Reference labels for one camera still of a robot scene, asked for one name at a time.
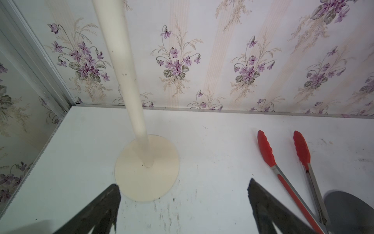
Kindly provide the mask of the cream utensil rack stand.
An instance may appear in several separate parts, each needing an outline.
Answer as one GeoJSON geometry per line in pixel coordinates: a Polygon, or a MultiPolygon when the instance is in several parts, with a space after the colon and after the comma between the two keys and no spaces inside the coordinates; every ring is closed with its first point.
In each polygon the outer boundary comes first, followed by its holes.
{"type": "Polygon", "coordinates": [[[166,138],[147,132],[123,1],[93,1],[93,6],[135,135],[117,159],[116,183],[129,199],[151,202],[174,185],[178,152],[166,138]]]}

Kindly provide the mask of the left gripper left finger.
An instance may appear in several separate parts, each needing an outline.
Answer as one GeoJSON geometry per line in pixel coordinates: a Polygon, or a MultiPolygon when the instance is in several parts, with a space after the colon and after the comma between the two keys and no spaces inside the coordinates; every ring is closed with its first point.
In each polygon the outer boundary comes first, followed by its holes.
{"type": "Polygon", "coordinates": [[[55,233],[108,234],[111,229],[116,231],[120,202],[119,186],[111,184],[55,233]]]}

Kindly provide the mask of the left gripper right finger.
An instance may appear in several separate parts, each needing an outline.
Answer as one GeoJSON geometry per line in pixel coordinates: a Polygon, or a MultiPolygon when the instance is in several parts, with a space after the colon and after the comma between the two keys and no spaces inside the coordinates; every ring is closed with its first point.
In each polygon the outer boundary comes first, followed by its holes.
{"type": "Polygon", "coordinates": [[[247,188],[248,199],[260,234],[314,234],[315,231],[281,204],[255,179],[247,188]]]}

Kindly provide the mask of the dark grey utensil rack stand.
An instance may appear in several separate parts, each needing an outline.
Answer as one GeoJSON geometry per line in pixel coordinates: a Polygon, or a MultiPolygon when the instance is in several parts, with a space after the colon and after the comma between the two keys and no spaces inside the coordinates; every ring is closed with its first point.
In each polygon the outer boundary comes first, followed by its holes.
{"type": "Polygon", "coordinates": [[[335,234],[372,234],[374,209],[366,202],[343,191],[325,196],[324,203],[335,234]]]}

